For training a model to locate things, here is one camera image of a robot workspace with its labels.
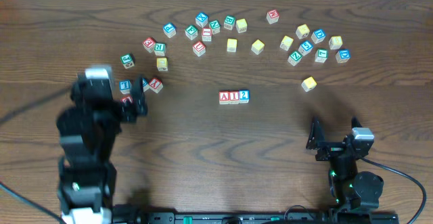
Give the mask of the red A block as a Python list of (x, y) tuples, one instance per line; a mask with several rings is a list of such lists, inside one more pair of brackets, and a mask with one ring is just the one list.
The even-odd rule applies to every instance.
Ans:
[(229, 102), (230, 102), (229, 92), (228, 91), (220, 91), (219, 92), (220, 105), (229, 104)]

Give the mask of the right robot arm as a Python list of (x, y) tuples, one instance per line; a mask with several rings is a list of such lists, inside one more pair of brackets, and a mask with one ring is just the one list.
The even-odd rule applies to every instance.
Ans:
[(373, 143), (372, 131), (362, 127), (355, 117), (351, 120), (351, 132), (342, 141), (327, 141), (319, 120), (312, 119), (306, 149), (317, 152), (315, 160), (330, 163), (328, 181), (337, 202), (329, 210), (331, 220), (337, 222), (343, 215), (368, 216), (379, 207), (384, 180), (357, 168), (357, 161), (368, 155)]

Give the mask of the blue 2 block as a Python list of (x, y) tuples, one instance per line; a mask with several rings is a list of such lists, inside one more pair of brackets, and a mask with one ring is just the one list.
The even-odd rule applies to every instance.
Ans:
[(250, 91), (239, 90), (239, 98), (241, 104), (247, 104), (250, 101)]

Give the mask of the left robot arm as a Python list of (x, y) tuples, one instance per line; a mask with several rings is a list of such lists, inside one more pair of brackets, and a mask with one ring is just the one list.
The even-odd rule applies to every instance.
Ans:
[(56, 122), (64, 150), (58, 162), (58, 198), (65, 223), (113, 221), (116, 169), (110, 155), (121, 123), (147, 114), (142, 76), (133, 83), (131, 97), (125, 102), (113, 99), (109, 79), (80, 75), (73, 84), (74, 105)]

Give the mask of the red I block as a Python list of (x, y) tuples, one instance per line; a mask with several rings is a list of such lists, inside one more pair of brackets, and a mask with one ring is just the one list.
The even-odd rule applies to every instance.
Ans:
[(239, 91), (230, 91), (229, 92), (229, 103), (230, 104), (239, 104), (240, 103)]

